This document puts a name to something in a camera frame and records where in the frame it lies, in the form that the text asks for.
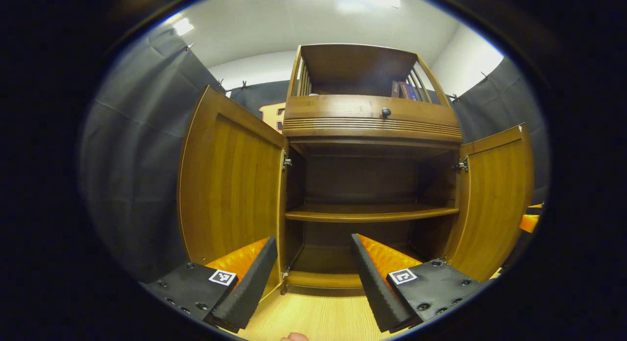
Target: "orange object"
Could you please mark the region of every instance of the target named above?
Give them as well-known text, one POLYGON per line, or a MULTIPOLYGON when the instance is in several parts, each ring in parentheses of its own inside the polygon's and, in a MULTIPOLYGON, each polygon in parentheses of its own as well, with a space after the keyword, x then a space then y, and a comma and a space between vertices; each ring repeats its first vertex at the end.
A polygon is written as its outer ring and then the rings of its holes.
POLYGON ((235 284, 235 288, 237 288, 237 285, 240 284, 241 279, 248 272, 251 265, 253 265, 253 261, 255 261, 259 253, 262 251, 262 248, 268 239, 269 237, 246 245, 245 247, 239 248, 237 251, 222 256, 222 258, 213 260, 205 266, 208 268, 235 272, 238 279, 237 284, 235 284))
POLYGON ((387 282, 387 274, 421 264, 420 261, 396 251, 387 245, 362 236, 361 234, 357 234, 357 236, 361 240, 365 250, 368 252, 370 259, 372 259, 374 267, 377 268, 381 278, 383 278, 383 281, 386 282, 387 287, 389 287, 390 290, 392 287, 390 286, 390 283, 387 282))
POLYGON ((522 220, 520 220, 520 225, 518 227, 520 227, 524 231, 532 233, 536 223, 538 223, 539 218, 540 215, 523 215, 522 220))

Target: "open cabinet door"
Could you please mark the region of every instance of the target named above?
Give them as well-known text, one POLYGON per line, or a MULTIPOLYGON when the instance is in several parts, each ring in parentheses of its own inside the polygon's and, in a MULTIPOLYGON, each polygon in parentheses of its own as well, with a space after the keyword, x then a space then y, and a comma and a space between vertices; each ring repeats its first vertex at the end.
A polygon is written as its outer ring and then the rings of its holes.
MULTIPOLYGON (((279 240, 288 149, 287 138, 207 87, 179 166, 179 222, 191 261, 206 265, 260 239, 279 240)), ((264 296, 280 283, 275 263, 264 296)))
POLYGON ((463 274, 488 280, 520 236, 519 223, 533 194, 533 153, 524 124, 463 145, 468 171, 459 179, 459 219, 446 260, 463 274))

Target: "black foam pad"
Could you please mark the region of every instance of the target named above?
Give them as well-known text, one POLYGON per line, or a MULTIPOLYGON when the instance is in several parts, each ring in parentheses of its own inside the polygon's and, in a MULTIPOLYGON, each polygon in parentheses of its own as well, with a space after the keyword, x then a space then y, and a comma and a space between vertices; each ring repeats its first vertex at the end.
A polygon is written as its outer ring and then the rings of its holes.
POLYGON ((359 279, 379 330, 396 332, 414 324, 415 315, 387 287, 359 237, 356 234, 351 237, 351 251, 359 279))
POLYGON ((446 312, 482 285, 439 259, 390 272, 387 281, 420 322, 446 312))
POLYGON ((186 263, 152 283, 140 283, 170 307, 203 320, 237 283, 237 275, 186 263))
POLYGON ((206 321, 231 332, 246 328, 264 294, 276 256, 276 239, 270 237, 240 284, 216 308, 213 315, 207 316, 206 321))

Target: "book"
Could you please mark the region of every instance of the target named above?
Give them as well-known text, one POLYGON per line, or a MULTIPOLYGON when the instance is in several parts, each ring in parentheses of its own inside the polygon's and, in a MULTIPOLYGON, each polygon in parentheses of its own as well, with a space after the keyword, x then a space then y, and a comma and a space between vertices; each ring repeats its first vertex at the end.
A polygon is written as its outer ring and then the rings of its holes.
POLYGON ((416 95, 416 89, 406 82, 399 82, 401 84, 401 91, 403 92, 403 98, 407 98, 410 100, 418 100, 416 95))
POLYGON ((400 87, 398 81, 392 81, 392 97, 401 97, 399 96, 400 87))

